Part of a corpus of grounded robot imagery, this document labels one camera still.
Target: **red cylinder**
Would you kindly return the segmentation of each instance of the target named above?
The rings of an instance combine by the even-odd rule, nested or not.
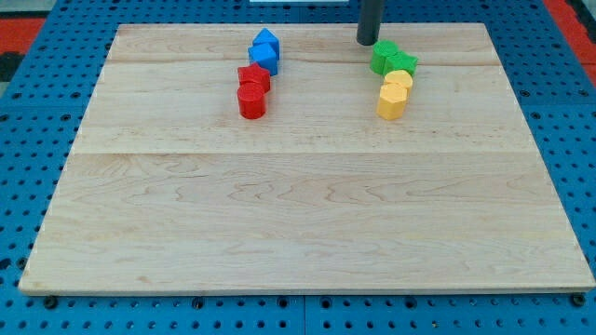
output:
[[[264,115],[264,88],[260,84],[246,83],[237,91],[240,114],[250,120]]]

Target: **green block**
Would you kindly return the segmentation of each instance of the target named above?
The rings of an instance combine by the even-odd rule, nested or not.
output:
[[[400,51],[398,45],[391,41],[378,41],[372,47],[371,70],[376,74],[383,74],[385,60]]]
[[[387,57],[383,67],[383,75],[391,71],[405,70],[413,77],[416,72],[416,64],[418,64],[418,58],[399,51],[397,54]]]

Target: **wooden table surface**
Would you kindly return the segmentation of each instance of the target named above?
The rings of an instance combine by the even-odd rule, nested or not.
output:
[[[405,115],[353,24],[122,25],[20,281],[27,294],[451,294],[595,286],[482,24],[386,24]]]

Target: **red surface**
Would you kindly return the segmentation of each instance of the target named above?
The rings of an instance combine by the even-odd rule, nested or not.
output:
[[[256,62],[249,66],[238,68],[238,81],[240,85],[247,83],[261,84],[265,93],[271,89],[271,75],[269,71],[259,66]]]
[[[264,88],[261,84],[242,84],[237,91],[237,96],[242,116],[253,120],[264,115]]]
[[[576,12],[564,0],[543,0],[567,43],[584,66],[589,79],[596,85],[596,45],[588,38],[586,27],[577,19]]]
[[[0,54],[26,54],[46,19],[0,19]]]

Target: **yellow block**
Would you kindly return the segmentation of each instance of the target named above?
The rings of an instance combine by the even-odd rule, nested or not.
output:
[[[408,101],[408,90],[398,84],[385,84],[381,86],[379,103],[376,113],[385,120],[395,120],[403,115]]]
[[[413,79],[405,70],[392,71],[385,75],[384,84],[398,84],[408,90],[408,96],[413,86]]]

